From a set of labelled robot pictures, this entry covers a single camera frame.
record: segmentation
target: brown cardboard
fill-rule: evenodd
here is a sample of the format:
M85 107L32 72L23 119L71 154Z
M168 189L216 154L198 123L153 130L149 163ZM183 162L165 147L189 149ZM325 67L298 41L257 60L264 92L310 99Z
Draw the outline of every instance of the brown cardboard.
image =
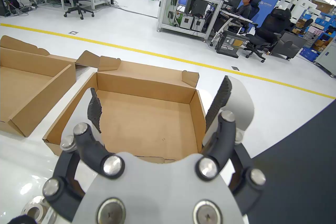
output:
M101 57L91 75L43 137L60 154L61 133L84 92L95 88L100 129L110 152L130 152L168 163L200 152L205 113L195 86L198 73Z
M76 73L67 61L0 48L0 80L0 130L29 136L76 82Z
M30 54L51 57L51 58L55 58L59 60L64 60L64 61L67 61L69 64L74 64L74 65L90 66L94 68L98 68L98 65L99 65L99 56L96 56L95 54L90 53L89 51L84 51L78 59L56 56L56 55L51 55L45 49L37 48L37 46L35 45L25 43L18 39L9 37L7 35L3 35L1 37L0 47L11 49L11 50L22 51L22 52L26 52Z

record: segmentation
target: yellow floor line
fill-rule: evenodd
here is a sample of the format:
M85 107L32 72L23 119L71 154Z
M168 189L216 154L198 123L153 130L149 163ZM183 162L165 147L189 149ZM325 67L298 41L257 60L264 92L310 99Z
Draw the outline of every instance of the yellow floor line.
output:
M271 79L267 79L267 78L263 78L263 77L259 77L259 76L255 76L255 75L251 75L251 74L237 72L237 71L234 71L234 70L220 68L220 67L217 67L217 66L212 66L212 65L209 65L209 64L199 63L199 62L195 62L195 61L191 61L191 60L186 60L186 59L182 59L182 58L177 58L177 57L171 57L171 56L166 56L166 55L162 55L162 54L157 54L157 53L153 53L151 51L144 51L144 50L134 49L134 48L130 48L130 47L115 45L115 44L106 43L106 42L101 42L101 41L97 41L97 40L91 40L91 39L81 38L81 37L77 37L77 36L73 36L73 35L69 35L69 34L63 34L63 33L58 33L58 32L49 32L49 31L42 30L42 29L34 29L34 28L21 27L21 26L9 25L9 24L3 24L3 23L1 23L0 26L10 27L10 28L16 28L16 29L22 29L22 30L29 30L31 32L40 32L40 33L45 33L45 34L49 34L49 35L56 35L56 36L61 36L61 37L65 37L65 38L71 38L71 39L75 39L75 40L80 40L80 41L94 43L94 44L99 44L99 45L104 45L104 46L109 46L109 47L118 48L118 49L127 50L127 51L135 51L135 52L141 53L141 54L146 54L146 55L151 55L151 56L156 56L156 57L161 57L161 58L167 58L167 59L171 59L171 60L175 60L175 61L180 61L180 62L184 62L184 63L189 63L189 64L193 64L193 65L197 65L197 66L202 66L202 67L206 67L206 68L210 68L210 69L215 69L215 70L223 71L223 72L228 72L228 73L232 73L232 74L236 74L236 75L240 75L240 76L244 76L244 77L249 77L249 78L253 78L253 79L257 79L257 80L268 81L268 82L272 82L272 83L277 84L277 85L287 86L287 87L290 87L290 88L294 88L294 89L298 89L298 90L305 91L305 92L308 92L308 93L312 93L312 94L316 94L316 95L319 95L319 96L323 96L323 97L326 97L326 98L336 99L336 97L333 97L333 96L330 96L330 95L327 95L327 94L323 94L323 93L319 93L319 92L316 92L316 91L312 91L312 90L309 90L309 89L306 89L306 88L302 88L302 87L299 87L299 86L294 86L294 85L286 84L286 83L281 82L281 81L271 80Z

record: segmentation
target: blue storage bin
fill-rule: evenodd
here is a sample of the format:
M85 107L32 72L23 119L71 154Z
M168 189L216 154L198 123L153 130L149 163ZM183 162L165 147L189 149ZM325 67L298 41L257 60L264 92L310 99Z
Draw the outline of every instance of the blue storage bin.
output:
M309 61L314 61L316 57L318 57L319 54L315 53L314 50L311 50L309 48L303 48L300 52L300 55L302 55L304 58L308 59Z

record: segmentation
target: man in dark shirt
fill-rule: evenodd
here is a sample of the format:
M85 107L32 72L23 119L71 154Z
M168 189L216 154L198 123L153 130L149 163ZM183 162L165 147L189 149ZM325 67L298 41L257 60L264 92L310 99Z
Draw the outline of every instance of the man in dark shirt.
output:
M248 18L251 13L251 4L250 2L253 0L241 0L243 4L237 9L236 14L243 16L244 18Z

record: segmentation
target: black gripper pad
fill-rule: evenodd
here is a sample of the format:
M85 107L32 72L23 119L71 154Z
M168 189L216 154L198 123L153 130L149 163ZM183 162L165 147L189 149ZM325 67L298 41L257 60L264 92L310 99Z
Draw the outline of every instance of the black gripper pad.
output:
M232 84L228 76L225 76L221 86L219 87L215 98L213 99L211 106L205 116L205 132L209 129L211 123L217 116L218 111L221 107L225 106L231 94Z
M99 120L102 115L102 106L101 102L98 99L97 93L94 88L91 88L92 98L87 108L87 118L94 124L99 133L101 134L101 130L99 128Z

